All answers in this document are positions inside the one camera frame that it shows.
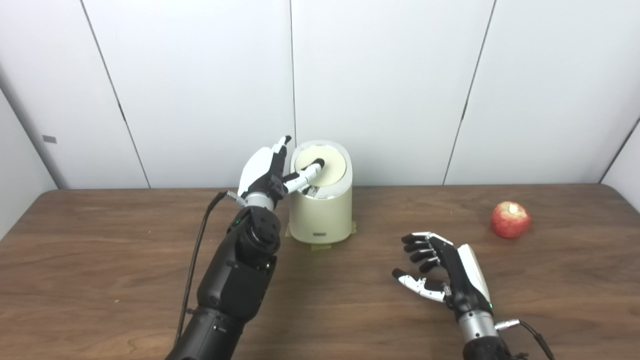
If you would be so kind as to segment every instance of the white wall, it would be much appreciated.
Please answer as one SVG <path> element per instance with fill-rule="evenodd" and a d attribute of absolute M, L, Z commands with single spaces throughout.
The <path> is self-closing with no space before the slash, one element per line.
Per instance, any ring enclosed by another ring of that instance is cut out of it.
<path fill-rule="evenodd" d="M 640 130 L 631 134 L 602 181 L 616 189 L 640 211 Z"/>
<path fill-rule="evenodd" d="M 298 142 L 356 184 L 442 184 L 492 0 L 292 2 Z"/>
<path fill-rule="evenodd" d="M 637 1 L 498 0 L 459 134 L 492 0 L 84 3 L 141 163 L 82 2 L 0 1 L 0 85 L 62 187 L 232 186 L 284 134 L 356 184 L 597 182 L 640 114 Z"/>
<path fill-rule="evenodd" d="M 0 81 L 60 186 L 148 186 L 80 1 L 0 1 Z"/>
<path fill-rule="evenodd" d="M 640 115 L 640 2 L 498 0 L 447 184 L 596 183 Z"/>
<path fill-rule="evenodd" d="M 294 135 L 289 0 L 85 4 L 151 187 L 237 186 Z"/>
<path fill-rule="evenodd" d="M 41 193 L 55 188 L 49 172 L 0 91 L 0 239 Z"/>

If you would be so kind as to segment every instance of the cable connector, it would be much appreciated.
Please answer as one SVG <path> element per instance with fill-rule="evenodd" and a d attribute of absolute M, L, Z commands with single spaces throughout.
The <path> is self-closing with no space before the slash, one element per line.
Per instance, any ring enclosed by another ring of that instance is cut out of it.
<path fill-rule="evenodd" d="M 498 331 L 504 331 L 506 329 L 512 328 L 514 326 L 520 325 L 520 321 L 518 319 L 506 320 L 503 322 L 498 322 L 495 324 L 495 329 Z"/>
<path fill-rule="evenodd" d="M 226 195 L 229 199 L 233 200 L 234 202 L 236 202 L 236 204 L 245 207 L 247 204 L 247 201 L 244 200 L 243 198 L 241 198 L 240 196 L 238 196 L 238 194 L 234 193 L 234 192 L 226 192 Z"/>

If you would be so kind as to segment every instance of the apple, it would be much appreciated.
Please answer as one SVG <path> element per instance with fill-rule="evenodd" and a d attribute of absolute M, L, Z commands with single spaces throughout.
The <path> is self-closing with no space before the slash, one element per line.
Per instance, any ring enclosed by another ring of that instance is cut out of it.
<path fill-rule="evenodd" d="M 491 228 L 503 238 L 515 239 L 531 225 L 527 210 L 517 202 L 503 201 L 493 210 Z"/>

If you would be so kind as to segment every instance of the container lid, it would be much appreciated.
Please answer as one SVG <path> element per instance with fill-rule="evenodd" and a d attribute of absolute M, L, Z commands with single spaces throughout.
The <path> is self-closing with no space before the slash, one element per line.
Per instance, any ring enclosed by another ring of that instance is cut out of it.
<path fill-rule="evenodd" d="M 298 191 L 312 199 L 331 199 L 347 191 L 353 180 L 351 159 L 347 150 L 335 142 L 314 140 L 301 144 L 293 152 L 291 171 L 298 172 L 318 158 L 324 160 L 324 168 L 308 187 Z"/>

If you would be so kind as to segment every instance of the small gray tag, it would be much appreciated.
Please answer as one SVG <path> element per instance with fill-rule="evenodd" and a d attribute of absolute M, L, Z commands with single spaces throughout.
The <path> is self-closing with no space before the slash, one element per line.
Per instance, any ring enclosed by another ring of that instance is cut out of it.
<path fill-rule="evenodd" d="M 58 143 L 55 136 L 42 135 L 42 140 L 44 140 L 44 142 Z"/>

